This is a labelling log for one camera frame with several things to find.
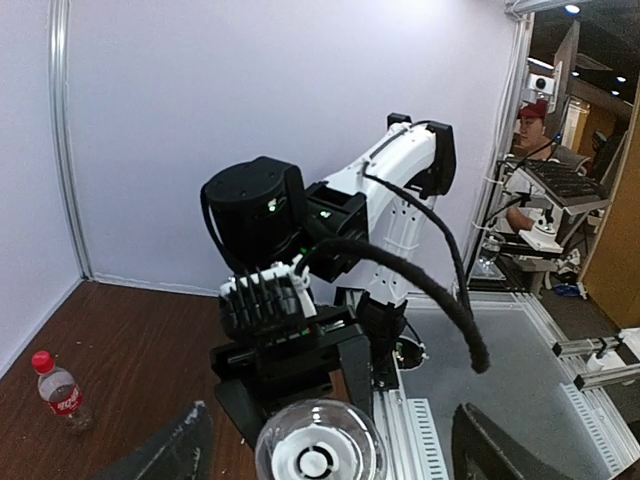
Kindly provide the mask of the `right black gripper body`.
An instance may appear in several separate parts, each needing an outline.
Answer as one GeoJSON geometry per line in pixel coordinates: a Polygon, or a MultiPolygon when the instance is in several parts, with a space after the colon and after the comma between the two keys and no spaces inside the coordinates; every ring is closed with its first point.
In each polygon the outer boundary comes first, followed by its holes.
{"type": "Polygon", "coordinates": [[[349,402],[373,414],[369,338],[351,306],[322,306],[309,328],[271,344],[228,343],[210,350],[218,376],[215,397],[254,449],[267,420],[300,400],[333,391],[331,373],[341,371],[349,402]]]}

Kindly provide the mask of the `white bottle cap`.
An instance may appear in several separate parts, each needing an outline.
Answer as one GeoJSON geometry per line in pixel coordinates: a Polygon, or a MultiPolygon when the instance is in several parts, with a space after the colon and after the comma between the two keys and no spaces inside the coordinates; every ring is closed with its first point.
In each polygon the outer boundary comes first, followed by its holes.
{"type": "Polygon", "coordinates": [[[356,479],[362,472],[359,454],[336,429],[311,426],[289,434],[272,453],[274,479],[356,479]]]}

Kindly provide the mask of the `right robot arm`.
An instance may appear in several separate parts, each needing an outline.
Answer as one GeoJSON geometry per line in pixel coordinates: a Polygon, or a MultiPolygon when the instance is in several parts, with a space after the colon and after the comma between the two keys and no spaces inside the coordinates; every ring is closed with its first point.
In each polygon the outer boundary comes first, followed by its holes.
{"type": "Polygon", "coordinates": [[[378,142],[319,182],[261,156],[202,186],[207,231],[231,271],[218,297],[228,342],[210,354],[215,395],[248,444],[282,408],[329,395],[334,371],[371,413],[375,392],[397,383],[411,287],[476,344],[467,293],[451,295],[412,260],[455,170],[450,125],[391,114],[378,142]]]}

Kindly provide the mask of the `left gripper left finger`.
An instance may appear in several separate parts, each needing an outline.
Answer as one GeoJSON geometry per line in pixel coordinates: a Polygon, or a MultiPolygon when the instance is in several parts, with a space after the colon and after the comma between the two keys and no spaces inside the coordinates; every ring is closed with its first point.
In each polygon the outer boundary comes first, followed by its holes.
{"type": "Polygon", "coordinates": [[[202,400],[95,479],[208,479],[214,425],[202,400]]]}

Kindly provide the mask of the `person in red cap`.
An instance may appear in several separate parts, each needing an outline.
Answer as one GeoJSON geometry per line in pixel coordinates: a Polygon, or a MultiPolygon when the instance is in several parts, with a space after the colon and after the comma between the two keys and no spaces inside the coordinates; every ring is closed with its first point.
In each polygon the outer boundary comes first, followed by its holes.
{"type": "Polygon", "coordinates": [[[504,219],[510,233],[520,236],[538,228],[553,228],[556,207],[532,175],[552,159],[554,143],[546,135],[548,101],[526,103],[518,113],[516,151],[522,153],[505,186],[504,219]]]}

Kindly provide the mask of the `large clear plastic bottle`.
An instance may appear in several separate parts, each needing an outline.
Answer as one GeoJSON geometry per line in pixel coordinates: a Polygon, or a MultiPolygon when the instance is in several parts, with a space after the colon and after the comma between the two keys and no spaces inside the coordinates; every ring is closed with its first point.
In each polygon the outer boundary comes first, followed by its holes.
{"type": "Polygon", "coordinates": [[[372,419],[333,399],[295,402],[273,415],[256,447],[259,479],[379,480],[388,456],[372,419]]]}

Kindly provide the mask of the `small cola bottle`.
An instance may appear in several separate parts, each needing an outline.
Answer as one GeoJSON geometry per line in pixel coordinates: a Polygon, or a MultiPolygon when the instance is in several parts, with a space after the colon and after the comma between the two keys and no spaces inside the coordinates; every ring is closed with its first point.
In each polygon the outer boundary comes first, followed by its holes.
{"type": "Polygon", "coordinates": [[[45,350],[33,354],[31,365],[38,375],[38,393],[52,412],[65,419],[75,433],[90,430],[93,416],[74,376],[45,350]]]}

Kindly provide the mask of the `left rear frame post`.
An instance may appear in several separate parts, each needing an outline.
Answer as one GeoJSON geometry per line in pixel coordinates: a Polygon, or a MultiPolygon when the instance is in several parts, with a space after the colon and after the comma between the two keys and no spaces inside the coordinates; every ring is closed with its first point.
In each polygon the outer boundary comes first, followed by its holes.
{"type": "Polygon", "coordinates": [[[82,225],[72,158],[71,132],[68,119],[68,39],[71,2],[49,2],[49,106],[54,158],[71,244],[80,277],[93,280],[89,250],[82,225]]]}

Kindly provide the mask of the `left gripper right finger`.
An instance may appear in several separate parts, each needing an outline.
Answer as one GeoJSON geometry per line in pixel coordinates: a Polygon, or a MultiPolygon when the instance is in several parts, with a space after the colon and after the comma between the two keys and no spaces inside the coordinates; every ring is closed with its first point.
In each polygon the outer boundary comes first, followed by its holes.
{"type": "Polygon", "coordinates": [[[559,479],[560,472],[538,459],[471,403],[453,417],[451,458],[455,479],[559,479]]]}

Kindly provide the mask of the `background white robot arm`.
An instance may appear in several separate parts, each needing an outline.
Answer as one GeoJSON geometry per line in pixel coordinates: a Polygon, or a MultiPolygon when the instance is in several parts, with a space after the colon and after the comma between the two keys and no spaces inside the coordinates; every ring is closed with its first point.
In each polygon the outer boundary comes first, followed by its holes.
{"type": "MultiPolygon", "coordinates": [[[[593,387],[632,382],[639,378],[639,363],[625,363],[619,355],[639,358],[639,330],[624,329],[615,336],[557,342],[558,358],[588,355],[587,371],[577,375],[572,389],[583,393],[593,387]]],[[[451,457],[455,479],[567,479],[569,476],[542,461],[501,426],[471,403],[459,405],[451,431],[451,457]]]]}

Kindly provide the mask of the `aluminium front frame rail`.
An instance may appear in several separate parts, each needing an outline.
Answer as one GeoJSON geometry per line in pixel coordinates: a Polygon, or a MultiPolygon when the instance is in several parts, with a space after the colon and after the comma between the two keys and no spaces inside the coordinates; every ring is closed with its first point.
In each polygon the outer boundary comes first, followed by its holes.
{"type": "Polygon", "coordinates": [[[455,479],[451,430],[466,403],[567,479],[613,479],[637,462],[638,442],[604,386],[572,389],[586,362],[556,357],[564,334],[536,298],[478,293],[472,307],[490,353],[484,374],[471,370],[466,345],[435,302],[409,298],[406,314],[427,356],[375,398],[390,478],[455,479]]]}

